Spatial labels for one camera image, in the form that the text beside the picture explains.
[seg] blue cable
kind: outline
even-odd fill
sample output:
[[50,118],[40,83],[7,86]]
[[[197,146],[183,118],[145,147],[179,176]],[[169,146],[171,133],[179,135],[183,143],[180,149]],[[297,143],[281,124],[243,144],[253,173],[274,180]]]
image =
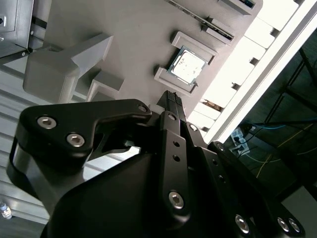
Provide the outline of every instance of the blue cable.
[[280,129],[282,127],[285,127],[286,125],[280,125],[280,126],[276,126],[276,127],[266,127],[266,126],[260,126],[260,125],[254,125],[254,126],[258,126],[260,128],[268,129],[268,130],[275,130],[275,129]]
[[[310,121],[310,120],[316,120],[317,118],[311,118],[311,119],[305,119],[303,121]],[[263,129],[268,129],[268,130],[275,130],[275,129],[280,129],[282,127],[285,127],[286,125],[280,125],[280,126],[276,126],[276,127],[266,127],[266,126],[260,126],[260,125],[255,125],[255,124],[252,124],[254,126],[258,126],[260,128],[263,128]]]

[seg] silver screw head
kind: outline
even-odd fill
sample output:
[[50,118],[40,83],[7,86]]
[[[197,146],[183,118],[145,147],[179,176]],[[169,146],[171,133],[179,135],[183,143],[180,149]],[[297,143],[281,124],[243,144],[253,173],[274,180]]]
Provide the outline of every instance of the silver screw head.
[[85,139],[79,134],[69,134],[66,139],[67,142],[74,147],[81,147],[85,144]]
[[184,200],[178,192],[170,192],[168,199],[174,208],[182,209],[184,207]]
[[39,126],[45,129],[53,129],[57,125],[56,121],[50,117],[40,117],[37,122]]
[[219,148],[219,150],[224,151],[224,146],[220,143],[216,144],[216,146]]
[[143,107],[142,105],[139,106],[139,110],[143,111],[143,112],[146,112],[147,109],[145,107]]
[[197,127],[195,127],[193,124],[190,124],[189,127],[193,130],[193,131],[197,131]]
[[295,223],[295,221],[293,219],[288,219],[289,223],[291,224],[292,228],[294,228],[294,230],[296,232],[301,232],[301,229],[299,229],[298,225]]
[[248,226],[248,223],[243,219],[243,217],[241,217],[240,215],[236,215],[235,221],[236,221],[237,226],[240,228],[240,230],[244,234],[248,234],[250,232],[250,228]]
[[282,229],[283,229],[285,232],[289,232],[288,225],[285,223],[285,221],[283,221],[282,218],[278,217],[278,218],[277,218],[277,222],[278,222],[278,224],[282,227]]
[[176,120],[176,117],[172,114],[168,114],[168,117],[171,118],[172,120]]

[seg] small bottle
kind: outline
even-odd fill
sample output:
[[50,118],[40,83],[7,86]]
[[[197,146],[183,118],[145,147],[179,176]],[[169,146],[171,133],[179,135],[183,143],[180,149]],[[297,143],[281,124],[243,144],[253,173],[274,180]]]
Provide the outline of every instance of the small bottle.
[[11,219],[12,218],[12,212],[11,209],[3,202],[0,202],[0,211],[4,218]]

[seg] screw hole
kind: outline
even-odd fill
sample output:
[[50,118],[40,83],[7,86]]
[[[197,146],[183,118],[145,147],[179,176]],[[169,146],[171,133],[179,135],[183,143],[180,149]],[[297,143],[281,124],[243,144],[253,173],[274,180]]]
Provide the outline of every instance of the screw hole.
[[42,123],[43,123],[44,125],[51,125],[51,124],[52,124],[52,121],[51,121],[50,119],[43,119],[43,120],[42,120]]
[[218,177],[219,177],[219,179],[221,180],[221,182],[226,183],[226,180],[224,179],[223,176],[219,175]]
[[179,158],[177,155],[173,155],[173,159],[174,159],[176,162],[180,162],[180,158]]
[[178,142],[174,141],[173,144],[176,146],[176,147],[179,147],[180,145],[178,144]]

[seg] corrugated metal surface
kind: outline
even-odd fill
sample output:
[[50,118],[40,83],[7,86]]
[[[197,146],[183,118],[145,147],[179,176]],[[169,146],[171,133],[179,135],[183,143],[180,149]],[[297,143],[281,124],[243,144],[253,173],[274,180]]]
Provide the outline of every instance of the corrugated metal surface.
[[[20,113],[29,106],[49,104],[25,93],[22,83],[21,79],[0,71],[0,199],[11,207],[14,216],[45,224],[49,215],[43,204],[15,187],[5,171]],[[85,167],[84,178],[90,179],[137,153],[134,149],[120,156],[95,159]]]

